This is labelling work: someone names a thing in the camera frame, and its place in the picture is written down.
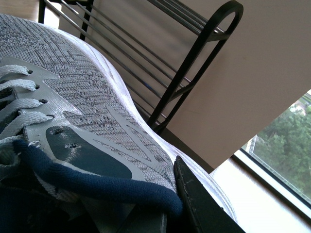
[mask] sneaker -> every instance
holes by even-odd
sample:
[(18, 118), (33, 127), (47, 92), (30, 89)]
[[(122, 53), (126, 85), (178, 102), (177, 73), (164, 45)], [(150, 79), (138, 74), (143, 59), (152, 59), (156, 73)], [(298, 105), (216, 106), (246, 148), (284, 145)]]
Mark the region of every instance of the sneaker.
[(120, 101), (111, 70), (99, 70), (55, 31), (6, 15), (0, 48), (0, 150), (8, 158), (1, 179), (21, 160), (59, 200), (91, 197), (181, 215), (172, 161)]

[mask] white shoelace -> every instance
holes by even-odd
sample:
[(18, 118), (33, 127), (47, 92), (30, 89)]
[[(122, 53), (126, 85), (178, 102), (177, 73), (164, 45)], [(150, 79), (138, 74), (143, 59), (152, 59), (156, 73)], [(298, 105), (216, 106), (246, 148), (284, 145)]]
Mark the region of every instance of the white shoelace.
[[(32, 71), (29, 71), (26, 67), (17, 66), (17, 65), (6, 65), (0, 67), (0, 79), (11, 73), (18, 73), (23, 75), (29, 75)], [(0, 84), (0, 91), (6, 88), (12, 87), (22, 87), (28, 89), (29, 91), (36, 91), (36, 84), (34, 81), (25, 80), (25, 79), (15, 79), (9, 80), (5, 83)], [(0, 99), (0, 102), (3, 101), (12, 101), (13, 95), (7, 96)], [(18, 99), (13, 100), (5, 108), (0, 111), (0, 122), (2, 123), (6, 117), (10, 116), (12, 113), (19, 109), (26, 108), (36, 108), (43, 103), (35, 99)], [(5, 129), (0, 134), (0, 146), (12, 139), (20, 138), (20, 136), (15, 137), (15, 135), (25, 126), (29, 126), (35, 123), (41, 123), (53, 119), (52, 116), (47, 116), (41, 112), (29, 112), (23, 113), (16, 117), (12, 122), (10, 122)]]

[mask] green foliage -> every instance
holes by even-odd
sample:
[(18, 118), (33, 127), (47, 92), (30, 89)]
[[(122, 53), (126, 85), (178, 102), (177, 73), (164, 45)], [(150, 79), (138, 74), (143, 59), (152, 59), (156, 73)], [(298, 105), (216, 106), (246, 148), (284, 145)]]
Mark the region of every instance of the green foliage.
[(254, 153), (311, 198), (311, 113), (289, 109), (258, 134)]

